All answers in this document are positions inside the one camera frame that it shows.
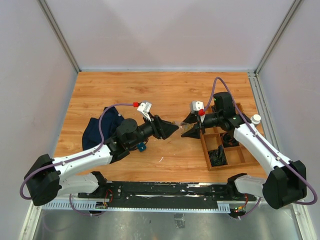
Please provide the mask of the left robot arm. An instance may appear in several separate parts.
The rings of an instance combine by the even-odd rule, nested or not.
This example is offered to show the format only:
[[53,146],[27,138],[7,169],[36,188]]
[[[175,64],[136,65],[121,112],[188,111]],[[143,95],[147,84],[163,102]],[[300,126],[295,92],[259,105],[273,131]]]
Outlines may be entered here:
[[29,199],[35,206],[43,206],[58,196],[77,193],[101,198],[107,193],[107,185],[93,173],[80,176],[80,172],[120,161],[148,138],[165,140],[178,128],[158,115],[141,125],[127,118],[116,128],[112,137],[97,146],[64,157],[39,156],[24,176],[22,186],[27,187]]

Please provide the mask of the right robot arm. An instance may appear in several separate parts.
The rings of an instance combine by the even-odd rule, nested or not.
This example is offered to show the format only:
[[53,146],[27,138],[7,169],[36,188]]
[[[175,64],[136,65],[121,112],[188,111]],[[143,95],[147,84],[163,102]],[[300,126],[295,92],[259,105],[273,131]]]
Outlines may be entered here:
[[200,139],[206,129],[219,127],[232,137],[257,160],[267,178],[239,173],[228,179],[227,196],[232,200],[244,194],[266,200],[273,209],[297,203],[307,195],[307,173],[300,161],[292,161],[272,146],[256,129],[252,121],[241,112],[228,92],[213,95],[213,112],[206,113],[202,101],[190,103],[190,113],[184,122],[192,128],[184,132],[183,138]]

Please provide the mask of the clear pill bottle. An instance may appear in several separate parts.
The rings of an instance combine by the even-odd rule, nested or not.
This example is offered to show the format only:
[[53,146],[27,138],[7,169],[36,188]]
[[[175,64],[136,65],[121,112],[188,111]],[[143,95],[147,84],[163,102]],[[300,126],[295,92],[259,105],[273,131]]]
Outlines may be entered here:
[[178,129],[175,132],[180,135],[188,132],[194,126],[193,123],[187,123],[187,122],[183,122],[183,121],[173,121],[172,124],[176,125],[178,127]]

